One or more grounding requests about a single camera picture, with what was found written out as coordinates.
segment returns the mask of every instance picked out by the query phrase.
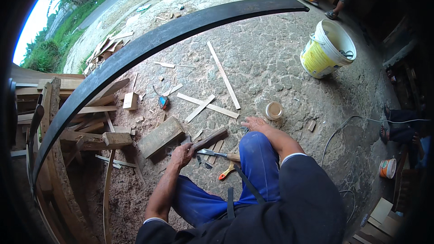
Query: concrete floor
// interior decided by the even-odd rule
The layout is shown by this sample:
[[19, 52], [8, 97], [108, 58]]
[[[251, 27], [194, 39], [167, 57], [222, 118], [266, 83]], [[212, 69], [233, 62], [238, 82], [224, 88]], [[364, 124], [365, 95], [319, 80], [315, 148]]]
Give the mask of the concrete floor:
[[[233, 1], [236, 0], [163, 0], [142, 14], [136, 22], [123, 27], [122, 32], [133, 29], [135, 32], [143, 30], [145, 33], [152, 30], [159, 23], [155, 16], [170, 13], [177, 3], [184, 4], [185, 10], [182, 14], [186, 15], [198, 9]], [[356, 22], [344, 13], [336, 23], [341, 25], [354, 41], [357, 59], [327, 79], [314, 79], [304, 71], [300, 63], [300, 52], [318, 22], [325, 19], [322, 9], [311, 5], [308, 7], [308, 13], [273, 14], [221, 26], [177, 43], [141, 62], [120, 79], [134, 79], [138, 72], [136, 92], [146, 93], [145, 99], [136, 111], [124, 111], [120, 106], [116, 116], [111, 116], [114, 124], [137, 125], [136, 138], [148, 134], [158, 126], [160, 116], [152, 85], [164, 92], [173, 81], [174, 84], [184, 85], [178, 90], [180, 93], [201, 100], [214, 94], [216, 99], [212, 104], [236, 111], [206, 45], [206, 42], [210, 41], [241, 104], [239, 119], [206, 109], [189, 124], [182, 123], [182, 119], [197, 105], [177, 98], [176, 94], [169, 97], [172, 106], [167, 116], [177, 118], [186, 133], [194, 135], [203, 129], [202, 137], [211, 134], [220, 125], [225, 125], [230, 135], [225, 139], [222, 151], [237, 151], [238, 142], [243, 135], [240, 122], [244, 117], [262, 117], [269, 102], [279, 101], [283, 105], [284, 115], [269, 123], [290, 134], [305, 152], [319, 163], [327, 140], [348, 117], [361, 115], [376, 120], [383, 119], [382, 105], [386, 100], [392, 108], [399, 108], [399, 105], [375, 48], [367, 46]], [[154, 64], [154, 61], [195, 65], [197, 68], [164, 68]], [[159, 76], [165, 79], [160, 82]], [[268, 86], [268, 79], [272, 80], [271, 87]], [[135, 123], [138, 116], [144, 116], [145, 121]], [[311, 119], [317, 122], [313, 133], [307, 130]], [[378, 197], [382, 196], [384, 186], [389, 183], [388, 180], [379, 178], [378, 166], [381, 160], [396, 154], [397, 149], [391, 143], [387, 147], [381, 143], [378, 137], [379, 127], [380, 124], [376, 122], [350, 120], [342, 132], [338, 132], [331, 140], [324, 157], [323, 168], [338, 189], [350, 189], [355, 193], [355, 213], [349, 222], [348, 232], [355, 230]], [[146, 198], [155, 187], [161, 176], [161, 168], [168, 159], [167, 157], [156, 165], [150, 160], [140, 160], [145, 180], [143, 186], [148, 189]], [[241, 194], [240, 177], [233, 173], [224, 182], [218, 180], [218, 176], [228, 165], [227, 160], [217, 158], [214, 168], [208, 170], [203, 166], [198, 167], [196, 160], [192, 160], [182, 170], [182, 174], [190, 177], [205, 191], [218, 194], [224, 199], [227, 198], [227, 188], [232, 186], [237, 199]], [[117, 175], [122, 173], [125, 172], [116, 172], [113, 182]], [[349, 216], [353, 209], [353, 198], [349, 193], [343, 193], [342, 196]], [[140, 208], [146, 206], [147, 200], [144, 201]], [[112, 216], [114, 226], [121, 224], [123, 219], [121, 213]], [[177, 229], [188, 227], [173, 211], [169, 220], [171, 224], [177, 224]]]

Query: bucket handle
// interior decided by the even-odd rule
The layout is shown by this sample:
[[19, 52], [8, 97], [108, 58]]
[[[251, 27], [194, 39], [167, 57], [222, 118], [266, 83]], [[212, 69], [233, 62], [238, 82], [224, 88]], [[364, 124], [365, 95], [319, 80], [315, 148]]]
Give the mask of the bucket handle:
[[326, 44], [326, 43], [323, 42], [323, 41], [320, 41], [320, 40], [318, 40], [318, 39], [315, 39], [315, 38], [313, 37], [314, 34], [315, 34], [315, 33], [311, 33], [311, 34], [309, 34], [309, 37], [310, 37], [313, 41], [316, 41], [317, 43], [320, 43], [320, 44], [322, 44], [322, 45], [325, 45], [325, 44]]

